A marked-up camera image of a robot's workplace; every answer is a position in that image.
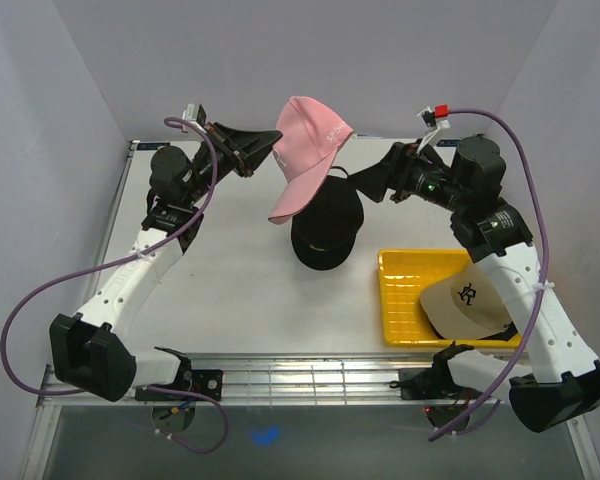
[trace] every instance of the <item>pink baseball cap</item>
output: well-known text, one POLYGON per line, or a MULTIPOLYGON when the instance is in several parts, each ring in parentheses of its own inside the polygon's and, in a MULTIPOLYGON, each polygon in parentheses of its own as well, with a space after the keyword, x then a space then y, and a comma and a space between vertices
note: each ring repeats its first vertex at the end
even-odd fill
POLYGON ((282 225, 311 202, 353 129, 316 99, 291 97, 278 117, 276 130, 283 136, 273 155, 288 184, 269 221, 282 225))

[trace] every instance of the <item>beige baseball cap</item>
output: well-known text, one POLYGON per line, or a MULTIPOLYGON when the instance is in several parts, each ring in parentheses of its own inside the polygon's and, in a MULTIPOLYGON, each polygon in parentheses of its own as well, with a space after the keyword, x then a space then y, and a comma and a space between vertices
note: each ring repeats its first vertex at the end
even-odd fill
POLYGON ((478 340, 502 333, 512 320, 489 278, 471 263, 420 294, 436 331, 449 340, 478 340))

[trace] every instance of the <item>metal frame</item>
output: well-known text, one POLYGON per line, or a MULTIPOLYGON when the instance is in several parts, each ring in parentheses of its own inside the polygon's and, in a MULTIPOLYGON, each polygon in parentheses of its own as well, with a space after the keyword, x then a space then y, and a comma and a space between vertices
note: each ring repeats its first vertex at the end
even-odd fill
MULTIPOLYGON (((130 143, 126 165, 112 202, 109 223, 98 249, 95 264, 106 254, 122 191, 129 173, 133 154, 140 142, 130 143)), ((98 277, 93 276, 85 290, 85 301, 94 293, 98 277)), ((398 391, 389 388, 397 380, 398 370, 423 369, 431 364, 432 350, 395 354, 364 355, 190 355, 200 369, 221 369, 223 405, 226 406, 325 406, 325 405, 428 405, 445 401, 403 401, 398 391)), ((506 358, 511 352, 485 352, 506 358)), ((53 370, 45 373, 46 389, 66 388, 58 382, 53 370)), ((107 402, 88 393, 69 397, 41 398, 36 411, 29 447, 20 478, 41 479, 51 452, 56 427, 63 407, 72 406, 143 406, 132 392, 116 403, 107 402)), ((584 478, 600 479, 600 463, 583 417, 568 422, 584 478)))

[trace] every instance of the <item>black baseball cap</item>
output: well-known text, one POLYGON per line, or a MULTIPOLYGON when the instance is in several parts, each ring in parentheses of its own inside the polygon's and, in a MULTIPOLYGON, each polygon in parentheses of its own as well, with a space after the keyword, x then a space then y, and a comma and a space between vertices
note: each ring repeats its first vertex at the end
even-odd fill
POLYGON ((356 188, 345 178, 328 175, 311 202, 293 217, 291 245, 307 267, 331 270, 347 259, 363 222, 356 188))

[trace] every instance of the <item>white tabletop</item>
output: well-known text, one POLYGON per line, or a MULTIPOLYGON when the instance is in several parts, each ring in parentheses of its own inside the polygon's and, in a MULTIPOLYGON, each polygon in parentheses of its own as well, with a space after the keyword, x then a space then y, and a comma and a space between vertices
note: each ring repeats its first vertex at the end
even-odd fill
MULTIPOLYGON (((395 140, 352 138, 336 159, 350 173, 376 163, 395 140)), ((198 142, 172 142, 189 157, 198 142)), ((439 148, 446 162, 453 148, 439 148)), ((136 151, 106 260, 126 254, 145 217, 149 162, 136 151)), ((341 354, 396 349, 382 337, 377 255, 383 248, 459 248, 449 213, 418 198, 374 204, 347 261, 317 272, 295 257, 291 222, 268 222, 286 183, 272 157, 255 175, 216 188, 197 238, 140 311, 127 345, 187 353, 341 354)), ((101 277, 101 283, 108 274, 101 277)))

